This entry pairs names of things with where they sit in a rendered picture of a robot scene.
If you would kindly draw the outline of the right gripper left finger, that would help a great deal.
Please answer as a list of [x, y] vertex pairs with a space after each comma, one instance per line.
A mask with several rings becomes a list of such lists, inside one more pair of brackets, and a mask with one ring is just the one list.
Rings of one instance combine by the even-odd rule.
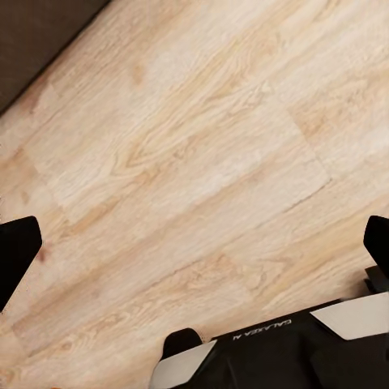
[[0, 313], [42, 247], [35, 216], [0, 224]]

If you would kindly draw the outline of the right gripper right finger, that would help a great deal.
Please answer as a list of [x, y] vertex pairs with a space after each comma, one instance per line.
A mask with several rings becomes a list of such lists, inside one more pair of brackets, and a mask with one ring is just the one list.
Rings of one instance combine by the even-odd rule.
[[370, 216], [363, 245], [389, 280], [389, 218]]

